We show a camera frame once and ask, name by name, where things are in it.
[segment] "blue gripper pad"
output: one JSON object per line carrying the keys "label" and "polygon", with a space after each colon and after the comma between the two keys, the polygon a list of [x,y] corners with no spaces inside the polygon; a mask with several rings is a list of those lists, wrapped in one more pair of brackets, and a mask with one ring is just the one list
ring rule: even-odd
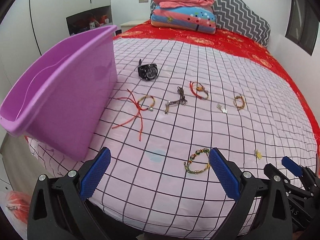
{"label": "blue gripper pad", "polygon": [[85,201],[87,198],[92,197],[95,189],[97,188],[103,174],[107,170],[111,161],[111,153],[106,148],[99,158],[94,162],[84,178],[81,180],[80,186],[80,199]]}
{"label": "blue gripper pad", "polygon": [[301,177],[302,176],[302,168],[291,160],[289,157],[285,156],[281,161],[282,165],[286,167],[294,176]]}
{"label": "blue gripper pad", "polygon": [[210,150],[209,163],[227,196],[238,201],[240,198],[239,181],[214,148]]}

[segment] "wristwatch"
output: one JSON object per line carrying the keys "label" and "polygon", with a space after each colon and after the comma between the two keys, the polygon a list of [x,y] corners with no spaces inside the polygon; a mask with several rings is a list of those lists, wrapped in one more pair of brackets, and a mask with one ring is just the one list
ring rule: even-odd
{"label": "wristwatch", "polygon": [[158,75],[157,65],[154,63],[142,65],[142,61],[139,60],[138,74],[140,78],[148,81],[154,79]]}

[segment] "pillow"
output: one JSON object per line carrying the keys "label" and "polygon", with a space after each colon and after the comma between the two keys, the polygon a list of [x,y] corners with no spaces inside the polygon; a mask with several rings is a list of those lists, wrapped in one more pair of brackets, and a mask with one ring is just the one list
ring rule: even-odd
{"label": "pillow", "polygon": [[151,15],[155,27],[170,27],[214,34],[215,15],[201,7],[160,8],[157,6]]}
{"label": "pillow", "polygon": [[215,0],[213,13],[217,28],[239,33],[265,47],[268,45],[270,25],[242,0]]}

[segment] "zigzag pattern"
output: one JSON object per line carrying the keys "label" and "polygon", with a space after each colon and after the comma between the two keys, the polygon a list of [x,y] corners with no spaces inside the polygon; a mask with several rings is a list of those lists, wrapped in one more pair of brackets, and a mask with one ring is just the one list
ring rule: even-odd
{"label": "zigzag pattern", "polygon": [[249,37],[265,47],[268,45],[270,25],[242,0],[216,0],[212,8],[218,28]]}

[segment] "white bedside table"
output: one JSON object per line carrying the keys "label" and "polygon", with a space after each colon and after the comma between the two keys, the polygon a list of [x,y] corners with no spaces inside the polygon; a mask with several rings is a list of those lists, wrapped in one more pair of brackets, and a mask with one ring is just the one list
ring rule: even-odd
{"label": "white bedside table", "polygon": [[135,20],[135,21],[130,21],[130,22],[126,22],[126,23],[122,23],[120,25],[121,27],[121,31],[122,33],[124,33],[125,31],[131,29],[132,27],[135,27],[139,24],[142,24],[144,22],[146,22],[147,20]]}

